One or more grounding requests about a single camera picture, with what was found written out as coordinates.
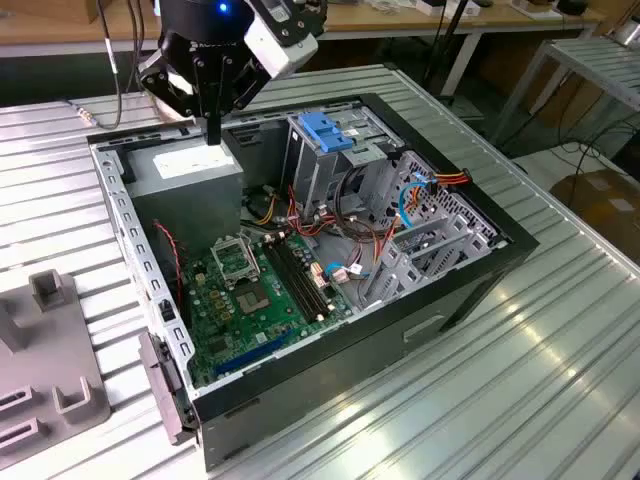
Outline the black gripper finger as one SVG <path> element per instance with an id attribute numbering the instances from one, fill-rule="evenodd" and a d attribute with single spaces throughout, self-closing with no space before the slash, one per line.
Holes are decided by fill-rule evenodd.
<path id="1" fill-rule="evenodd" d="M 271 79 L 264 66 L 252 54 L 225 56 L 213 109 L 213 144 L 221 142 L 224 117 L 244 109 Z"/>
<path id="2" fill-rule="evenodd" d="M 170 81 L 171 71 L 187 82 L 190 93 Z M 206 143 L 215 144 L 215 108 L 190 52 L 155 52 L 139 64 L 139 75 L 142 86 L 153 96 L 181 116 L 199 120 Z"/>

